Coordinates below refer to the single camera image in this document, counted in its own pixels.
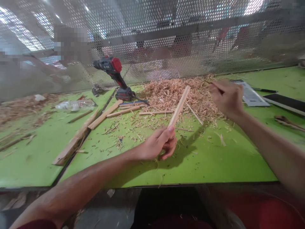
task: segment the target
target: green workbench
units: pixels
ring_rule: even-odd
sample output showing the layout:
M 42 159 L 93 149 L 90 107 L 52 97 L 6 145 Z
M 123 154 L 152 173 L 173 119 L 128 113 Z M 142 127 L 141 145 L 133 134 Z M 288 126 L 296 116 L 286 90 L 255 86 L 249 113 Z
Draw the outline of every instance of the green workbench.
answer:
M 92 92 L 70 94 L 61 96 L 58 101 L 77 100 L 81 95 L 86 95 L 87 98 L 93 98 L 98 104 L 98 108 L 101 109 L 112 92 L 113 89 L 98 98 L 95 98 Z M 0 132 L 0 138 L 9 135 L 17 128 L 29 128 L 29 123 L 36 120 L 42 113 L 54 110 L 51 110 L 51 106 L 48 106 L 38 115 L 7 123 Z M 82 112 L 55 112 L 39 128 L 28 129 L 27 133 L 33 132 L 36 134 L 28 145 L 26 145 L 28 140 L 23 140 L 0 152 L 0 188 L 51 186 L 63 168 L 62 166 L 52 165 L 52 162 L 91 115 L 88 114 L 74 123 L 67 124 L 68 121 L 80 114 Z
M 297 67 L 281 68 L 251 73 L 231 74 L 222 76 L 230 79 L 243 79 L 253 87 L 278 90 L 280 94 L 305 101 L 305 71 Z M 245 107 L 245 110 L 268 125 L 272 130 L 305 149 L 305 133 L 282 126 L 274 120 L 274 115 L 283 115 L 292 122 L 305 127 L 305 119 L 296 116 L 282 108 L 271 105 L 267 108 Z M 106 119 L 93 130 L 81 147 L 88 154 L 76 154 L 61 181 L 99 161 L 122 153 L 144 140 L 153 130 L 146 128 L 150 119 L 139 120 L 143 125 L 139 128 L 131 126 L 132 114 L 124 114 Z M 105 129 L 116 122 L 118 130 L 103 135 Z M 222 182 L 267 182 L 276 181 L 276 177 L 260 156 L 255 146 L 249 141 L 242 130 L 232 121 L 218 121 L 217 127 L 201 126 L 195 117 L 185 117 L 177 127 L 191 129 L 194 132 L 176 130 L 178 144 L 173 157 L 158 163 L 141 162 L 133 168 L 121 173 L 112 180 L 108 188 L 166 185 L 166 184 L 196 184 Z M 223 135 L 227 146 L 222 146 L 218 134 Z M 122 145 L 113 146 L 122 139 Z

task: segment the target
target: hand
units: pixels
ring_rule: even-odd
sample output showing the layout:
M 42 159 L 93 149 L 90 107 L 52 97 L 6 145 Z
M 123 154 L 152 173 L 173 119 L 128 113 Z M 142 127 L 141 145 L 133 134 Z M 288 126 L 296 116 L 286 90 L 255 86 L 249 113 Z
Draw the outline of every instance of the hand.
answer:
M 235 121 L 243 113 L 244 88 L 242 85 L 228 81 L 215 81 L 210 84 L 209 90 L 218 109 L 228 118 Z
M 163 127 L 152 133 L 142 144 L 137 146 L 137 160 L 153 160 L 159 155 L 161 150 L 165 153 L 160 155 L 160 160 L 170 157 L 175 148 L 177 138 L 175 137 L 175 128 L 173 126 Z

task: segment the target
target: cordless drill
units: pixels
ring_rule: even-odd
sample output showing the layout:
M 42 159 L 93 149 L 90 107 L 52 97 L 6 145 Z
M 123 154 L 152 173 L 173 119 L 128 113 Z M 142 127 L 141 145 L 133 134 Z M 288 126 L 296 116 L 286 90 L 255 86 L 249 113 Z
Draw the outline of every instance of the cordless drill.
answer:
M 125 81 L 123 80 L 120 72 L 122 70 L 122 64 L 118 58 L 114 57 L 102 57 L 100 60 L 95 60 L 93 62 L 93 66 L 96 69 L 103 70 L 108 75 L 111 76 L 112 79 L 114 79 L 120 88 L 117 90 L 117 93 L 115 94 L 115 98 L 117 100 L 123 100 L 123 101 L 132 101 L 133 98 L 136 98 L 136 94 L 130 89 L 130 87 L 127 87 Z

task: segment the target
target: metal mesh screen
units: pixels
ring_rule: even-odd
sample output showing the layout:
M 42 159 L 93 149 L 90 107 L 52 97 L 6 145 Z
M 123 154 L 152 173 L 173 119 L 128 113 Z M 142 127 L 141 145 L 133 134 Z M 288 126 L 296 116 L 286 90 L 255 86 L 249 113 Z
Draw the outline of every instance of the metal mesh screen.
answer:
M 115 86 L 106 55 L 128 85 L 290 66 L 304 38 L 301 0 L 5 0 L 0 101 Z

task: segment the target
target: plastic bottle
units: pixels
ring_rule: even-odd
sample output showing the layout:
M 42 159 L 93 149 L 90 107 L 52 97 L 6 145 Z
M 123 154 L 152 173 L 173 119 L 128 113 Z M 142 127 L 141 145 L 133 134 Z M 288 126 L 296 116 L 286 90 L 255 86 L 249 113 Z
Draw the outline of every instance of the plastic bottle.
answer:
M 95 107 L 95 103 L 92 100 L 77 100 L 77 101 L 66 101 L 55 106 L 57 110 L 90 110 Z

